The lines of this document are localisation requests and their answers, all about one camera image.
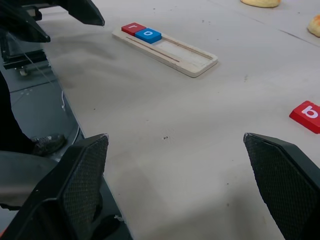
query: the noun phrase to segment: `wooden board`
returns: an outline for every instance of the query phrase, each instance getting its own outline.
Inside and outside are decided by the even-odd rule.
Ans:
[[[162,39],[149,44],[117,29],[112,32],[117,39],[140,52],[192,78],[198,77],[218,62],[218,57],[194,46],[162,34]]]

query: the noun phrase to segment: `dark floor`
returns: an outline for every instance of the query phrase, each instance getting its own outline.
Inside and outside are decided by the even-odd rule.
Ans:
[[[28,48],[32,51],[40,48],[37,43],[30,45],[22,43],[21,46],[25,48],[24,51]],[[12,111],[22,131],[30,138],[44,137],[52,133],[64,134],[67,138],[67,144],[64,148],[49,156],[59,161],[76,137],[78,124],[65,98],[65,108],[62,109],[62,90],[48,62],[37,63],[36,66],[42,73],[34,65],[28,65],[28,75],[21,76],[18,70],[5,70],[3,60],[0,57],[0,71],[7,81]],[[76,141],[81,139],[83,136],[80,131]],[[120,216],[119,209],[107,185],[103,189],[105,189],[102,192],[104,215],[118,214]],[[0,232],[8,226],[15,214],[15,211],[0,208]],[[127,240],[131,238],[126,225],[122,224],[121,228],[107,239]]]

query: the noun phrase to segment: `black shoe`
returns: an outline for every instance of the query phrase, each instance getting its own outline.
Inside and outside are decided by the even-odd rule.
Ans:
[[[32,154],[45,156],[58,151],[65,144],[66,139],[63,134],[53,134],[42,138],[31,138],[35,143]]]

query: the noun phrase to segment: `textured rubber pad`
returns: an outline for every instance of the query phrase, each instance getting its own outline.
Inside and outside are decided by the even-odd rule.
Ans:
[[[246,133],[263,201],[286,240],[320,239],[320,169],[295,145]]]

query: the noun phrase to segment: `shoe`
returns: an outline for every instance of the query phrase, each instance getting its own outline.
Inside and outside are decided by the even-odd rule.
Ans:
[[[45,156],[58,151],[65,144],[66,139],[63,134],[53,134],[42,138],[31,138],[35,143],[32,154]]]

